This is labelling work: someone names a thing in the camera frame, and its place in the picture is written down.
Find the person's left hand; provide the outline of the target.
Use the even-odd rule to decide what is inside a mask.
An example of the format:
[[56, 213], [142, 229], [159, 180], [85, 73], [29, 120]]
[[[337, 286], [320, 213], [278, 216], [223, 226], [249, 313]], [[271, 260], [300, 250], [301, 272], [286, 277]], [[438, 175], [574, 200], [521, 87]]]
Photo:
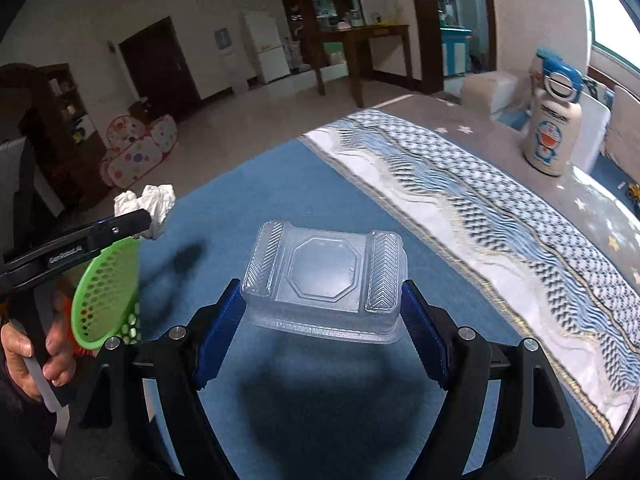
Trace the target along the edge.
[[70, 402], [76, 372], [65, 303], [65, 295], [57, 290], [20, 292], [9, 300], [9, 323], [1, 331], [11, 379], [51, 412]]

